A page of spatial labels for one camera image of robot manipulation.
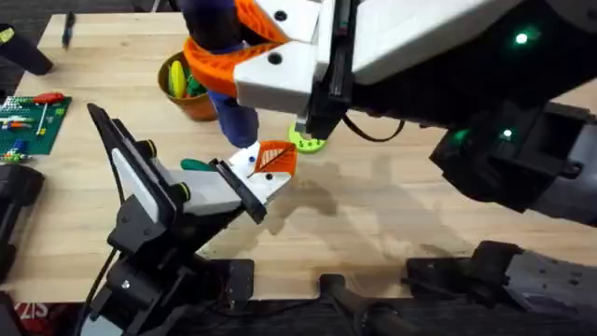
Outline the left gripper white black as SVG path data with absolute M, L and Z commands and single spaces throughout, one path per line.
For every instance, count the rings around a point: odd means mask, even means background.
M 296 145 L 287 141 L 257 141 L 228 161 L 213 160 L 200 170 L 164 168 L 150 140 L 135 142 L 134 154 L 175 210 L 202 217 L 240 208 L 257 223 L 295 175 L 298 159 Z

